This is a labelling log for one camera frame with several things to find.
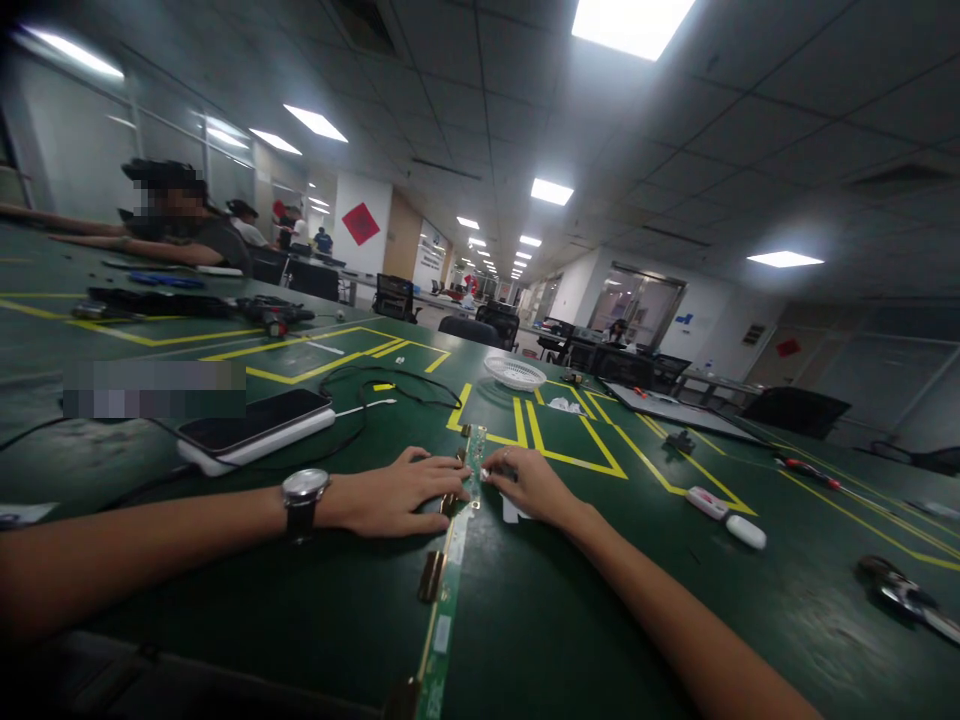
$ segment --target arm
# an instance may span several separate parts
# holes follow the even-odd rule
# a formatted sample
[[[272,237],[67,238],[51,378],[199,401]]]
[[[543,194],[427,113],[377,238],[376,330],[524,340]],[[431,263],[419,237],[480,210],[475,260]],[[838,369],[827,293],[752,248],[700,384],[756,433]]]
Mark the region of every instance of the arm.
[[[30,220],[43,223],[49,228],[62,230],[64,232],[76,232],[82,235],[103,235],[107,237],[121,237],[127,234],[126,228],[122,225],[110,225],[107,223],[91,222],[89,220],[77,220],[54,213],[40,212],[39,210],[30,210],[16,205],[0,203],[0,215],[21,220]]]
[[[172,245],[162,242],[134,240],[127,237],[75,237],[72,235],[51,235],[50,237],[59,242],[67,242],[73,245],[117,250],[151,260],[163,260],[164,262],[180,263],[182,265],[219,265],[223,262],[223,255],[199,243]]]
[[[333,475],[314,527],[364,537],[444,532],[430,498],[469,501],[470,471],[456,458],[407,448],[385,468]],[[417,458],[427,457],[421,462]],[[171,500],[36,525],[0,535],[0,628],[4,640],[40,640],[133,593],[225,555],[280,537],[287,513],[278,487]]]
[[[708,718],[816,718],[817,711],[680,583],[577,500],[535,450],[484,462],[517,470],[488,482],[531,517],[562,530],[610,584]]]

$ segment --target person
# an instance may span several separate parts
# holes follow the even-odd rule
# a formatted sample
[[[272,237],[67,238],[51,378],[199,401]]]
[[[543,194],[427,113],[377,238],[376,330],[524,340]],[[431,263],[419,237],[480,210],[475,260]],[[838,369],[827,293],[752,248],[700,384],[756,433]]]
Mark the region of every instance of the person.
[[[277,249],[275,244],[267,242],[259,230],[254,226],[254,221],[260,217],[260,213],[250,207],[246,202],[240,199],[228,200],[227,210],[230,211],[230,222],[240,233],[243,241],[251,247],[265,247]]]
[[[290,205],[287,208],[287,217],[293,220],[293,229],[290,231],[290,251],[300,255],[310,255],[312,246],[307,234],[307,221],[303,219],[300,208]]]
[[[207,198],[207,184],[192,166],[173,161],[134,159],[123,172],[146,189],[148,206],[121,226],[48,216],[51,224],[83,235],[51,235],[54,240],[182,265],[231,267],[250,275],[250,255],[240,234]],[[21,215],[39,219],[36,215]],[[107,230],[105,234],[93,234]]]
[[[313,236],[313,244],[316,246],[318,253],[333,255],[333,238],[327,235],[327,231],[324,230],[322,225],[317,230],[317,234]]]
[[[569,538],[619,595],[704,717],[815,718],[816,710],[680,583],[577,499],[536,450],[506,447],[484,460],[485,481],[530,517]],[[502,469],[510,468],[516,480]],[[333,475],[313,526],[362,537],[445,532],[428,499],[470,500],[470,469],[409,447],[391,465]],[[141,505],[0,535],[0,618],[22,647],[175,575],[284,533],[276,487]]]
[[[603,342],[619,343],[624,345],[623,334],[627,331],[627,323],[622,318],[614,320],[613,325],[603,331]]]

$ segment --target black chair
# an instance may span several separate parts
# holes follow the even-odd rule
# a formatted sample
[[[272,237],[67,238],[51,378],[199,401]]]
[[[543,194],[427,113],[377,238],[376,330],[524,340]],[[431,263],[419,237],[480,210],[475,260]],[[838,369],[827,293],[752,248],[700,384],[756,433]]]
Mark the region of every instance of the black chair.
[[[653,358],[653,389],[669,395],[670,391],[676,387],[683,371],[690,367],[690,363],[690,360],[683,358],[657,355]]]
[[[395,275],[377,273],[377,294],[373,296],[372,310],[377,315],[417,324],[422,308],[413,309],[413,283]]]
[[[520,329],[520,318],[517,315],[484,305],[477,309],[477,321],[492,325],[496,329],[501,348],[510,352],[517,348],[517,330]]]
[[[279,285],[283,279],[283,270],[287,266],[285,253],[267,248],[247,248],[253,265],[253,279],[260,282]]]
[[[740,417],[824,440],[833,430],[833,423],[850,407],[850,403],[809,390],[767,388]]]
[[[883,440],[874,440],[870,443],[870,449],[863,452],[950,477],[956,477],[957,473],[960,473],[960,446],[941,448],[928,453],[912,453]]]
[[[300,260],[290,260],[289,288],[324,300],[340,301],[340,276],[336,270],[311,265]]]
[[[481,345],[490,347],[501,347],[500,335],[493,325],[479,322],[477,320],[468,320],[458,318],[453,315],[447,315],[440,321],[440,332],[447,335],[455,335],[464,340],[473,340]]]

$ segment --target air vent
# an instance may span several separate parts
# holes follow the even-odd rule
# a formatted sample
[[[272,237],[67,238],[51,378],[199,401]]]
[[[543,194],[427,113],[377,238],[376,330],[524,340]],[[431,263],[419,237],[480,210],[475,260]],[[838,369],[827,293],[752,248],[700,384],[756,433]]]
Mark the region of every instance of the air vent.
[[[471,180],[483,180],[483,178],[479,175],[471,175],[470,173],[465,173],[462,170],[448,168],[446,165],[432,163],[429,160],[424,160],[423,158],[410,158],[410,162],[415,162],[417,165],[426,165],[427,167],[432,167],[436,170],[443,170],[444,172],[453,173],[454,175],[459,175],[460,177],[468,177]]]
[[[928,190],[956,180],[956,175],[951,175],[943,170],[916,163],[907,163],[884,170],[876,175],[860,178],[848,183],[845,187],[858,195],[887,199]]]
[[[398,57],[376,0],[330,0],[330,4],[357,49],[394,59]]]

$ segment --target white small object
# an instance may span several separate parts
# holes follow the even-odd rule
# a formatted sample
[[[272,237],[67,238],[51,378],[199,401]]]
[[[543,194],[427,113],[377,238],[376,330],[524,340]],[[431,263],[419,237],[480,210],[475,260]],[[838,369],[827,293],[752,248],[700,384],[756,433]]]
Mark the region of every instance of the white small object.
[[[687,490],[687,502],[714,520],[722,520],[723,516],[730,512],[730,508],[723,500],[702,487],[692,487]]]
[[[258,438],[251,443],[241,445],[236,450],[215,457],[208,455],[186,440],[177,441],[177,452],[184,460],[199,465],[203,474],[207,477],[217,477],[218,475],[225,475],[231,470],[236,470],[234,465],[246,465],[254,460],[259,460],[264,455],[269,455],[282,447],[295,443],[297,440],[302,440],[308,435],[319,432],[333,425],[336,418],[333,408],[327,407],[303,418],[303,420],[280,427],[269,435]]]
[[[767,534],[739,515],[731,515],[727,518],[727,530],[737,540],[746,543],[754,550],[763,550],[767,546]]]
[[[547,381],[547,376],[535,367],[513,358],[489,355],[484,359],[483,366],[498,382],[511,390],[533,392]]]

